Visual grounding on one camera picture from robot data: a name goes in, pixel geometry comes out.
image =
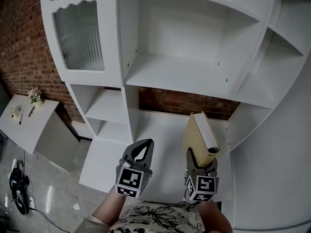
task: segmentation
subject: sleeve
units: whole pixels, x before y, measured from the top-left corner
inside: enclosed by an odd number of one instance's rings
[[[107,233],[110,226],[93,216],[83,218],[74,233]]]

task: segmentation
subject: forearm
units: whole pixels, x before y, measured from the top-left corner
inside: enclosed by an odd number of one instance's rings
[[[231,225],[227,218],[217,208],[214,201],[201,202],[198,205],[198,210],[204,224],[206,232],[218,231],[221,233],[232,232]]]
[[[114,225],[119,219],[125,198],[125,196],[116,193],[113,186],[102,204],[93,213],[93,217],[109,226]]]

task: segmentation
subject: person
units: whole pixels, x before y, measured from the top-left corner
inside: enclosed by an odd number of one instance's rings
[[[231,233],[229,221],[215,202],[197,205],[205,231],[195,215],[182,208],[143,203],[123,208],[126,196],[113,186],[92,216],[86,217],[74,233]]]

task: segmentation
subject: pen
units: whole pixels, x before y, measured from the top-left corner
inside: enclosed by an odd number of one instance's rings
[[[20,116],[20,121],[19,121],[19,124],[21,124],[21,119],[23,118],[23,114],[21,114]]]
[[[29,113],[28,117],[30,117],[34,111],[35,107],[32,108],[31,112]]]

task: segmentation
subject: brick wall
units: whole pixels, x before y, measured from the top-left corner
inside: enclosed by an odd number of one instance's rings
[[[183,115],[204,111],[208,118],[228,120],[239,102],[186,92],[139,88],[139,108]]]
[[[44,32],[40,0],[0,0],[0,76],[10,95],[39,87],[61,102],[56,112],[69,125],[83,122],[61,81]]]

